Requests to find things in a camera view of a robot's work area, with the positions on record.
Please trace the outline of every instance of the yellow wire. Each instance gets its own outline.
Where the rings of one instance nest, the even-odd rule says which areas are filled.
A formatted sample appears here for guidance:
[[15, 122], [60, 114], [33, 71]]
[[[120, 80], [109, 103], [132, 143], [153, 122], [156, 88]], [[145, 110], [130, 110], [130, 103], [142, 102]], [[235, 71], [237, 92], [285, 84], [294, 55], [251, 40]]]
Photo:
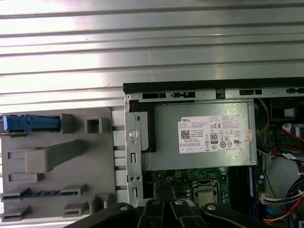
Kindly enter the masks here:
[[268, 108], [267, 108], [266, 104], [264, 103], [264, 101], [262, 99], [259, 98], [258, 100], [261, 102], [261, 104], [262, 104], [262, 106], [265, 109], [265, 112], [267, 114], [267, 123], [266, 123], [266, 125], [264, 126], [264, 128], [261, 131], [259, 131], [256, 134], [257, 136], [261, 136], [269, 128], [269, 126], [270, 126], [270, 119], [269, 119], [269, 112], [268, 112]]
[[275, 219], [268, 219], [268, 218], [265, 218], [264, 221], [265, 221], [265, 222], [277, 221], [277, 220], [280, 220], [280, 219], [282, 219], [282, 218], [284, 218], [284, 217], [286, 217], [286, 216], [288, 216], [288, 215], [290, 215], [290, 214], [292, 214], [292, 213], [293, 213], [293, 211], [291, 211], [291, 212], [289, 212], [288, 214], [283, 215], [283, 216], [281, 216], [281, 217], [275, 218]]

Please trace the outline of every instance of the barcode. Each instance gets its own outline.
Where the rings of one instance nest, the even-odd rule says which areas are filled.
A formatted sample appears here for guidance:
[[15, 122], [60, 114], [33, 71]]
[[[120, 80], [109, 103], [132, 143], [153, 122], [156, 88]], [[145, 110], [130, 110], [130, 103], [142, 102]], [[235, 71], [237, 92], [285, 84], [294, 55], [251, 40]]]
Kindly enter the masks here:
[[189, 139], [190, 138], [190, 130], [182, 130], [180, 131], [180, 135], [182, 139]]

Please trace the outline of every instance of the motherboard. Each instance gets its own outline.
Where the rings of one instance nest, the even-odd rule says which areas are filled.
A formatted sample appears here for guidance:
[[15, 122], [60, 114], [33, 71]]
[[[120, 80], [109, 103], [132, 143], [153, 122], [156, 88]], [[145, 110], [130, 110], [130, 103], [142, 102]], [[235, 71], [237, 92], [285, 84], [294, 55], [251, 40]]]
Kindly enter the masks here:
[[143, 174], [144, 198], [152, 198], [156, 182], [172, 180], [175, 197], [187, 199], [201, 208], [207, 203], [230, 207], [227, 168], [146, 171]]

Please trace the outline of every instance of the screw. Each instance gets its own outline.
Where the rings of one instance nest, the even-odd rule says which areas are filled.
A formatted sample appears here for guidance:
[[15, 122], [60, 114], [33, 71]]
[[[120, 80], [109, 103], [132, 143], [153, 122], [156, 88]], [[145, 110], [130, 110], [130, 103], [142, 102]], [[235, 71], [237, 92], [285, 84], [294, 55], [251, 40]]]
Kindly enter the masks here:
[[207, 209], [208, 209], [208, 210], [216, 210], [216, 207], [213, 206], [213, 205], [209, 205], [209, 206], [207, 206]]
[[128, 207], [122, 206], [122, 207], [120, 207], [119, 209], [120, 209], [120, 210], [128, 210]]
[[177, 200], [177, 201], [175, 201], [175, 204], [176, 204], [176, 205], [181, 205], [181, 204], [182, 204], [182, 201], [181, 201], [181, 200]]

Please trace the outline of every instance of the white connector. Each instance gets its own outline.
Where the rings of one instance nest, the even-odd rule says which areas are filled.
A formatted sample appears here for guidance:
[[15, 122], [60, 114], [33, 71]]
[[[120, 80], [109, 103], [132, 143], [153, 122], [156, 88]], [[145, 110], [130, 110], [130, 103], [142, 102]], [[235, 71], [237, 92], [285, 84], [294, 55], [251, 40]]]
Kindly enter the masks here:
[[268, 197], [268, 194], [259, 192], [258, 194], [258, 200], [261, 204], [268, 204], [268, 202], [265, 202], [265, 197]]

